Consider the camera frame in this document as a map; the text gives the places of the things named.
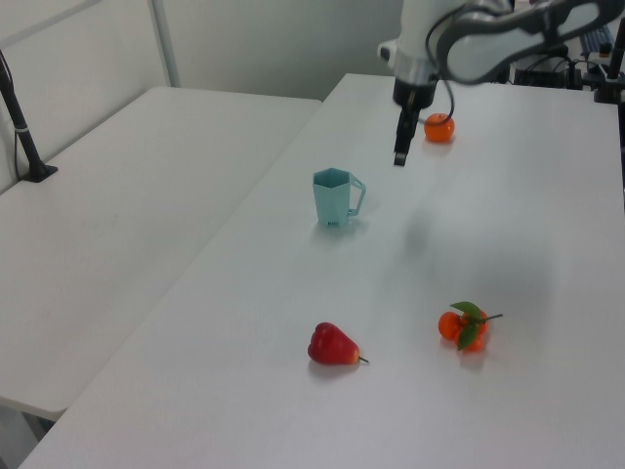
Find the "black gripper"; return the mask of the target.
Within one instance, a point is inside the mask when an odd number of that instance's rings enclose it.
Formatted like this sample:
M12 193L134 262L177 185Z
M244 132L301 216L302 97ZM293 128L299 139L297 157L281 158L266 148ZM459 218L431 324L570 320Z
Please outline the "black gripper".
M395 79L393 100L402 108L396 127L394 166L404 167L414 139L421 109L430 107L436 94L436 82L410 84Z

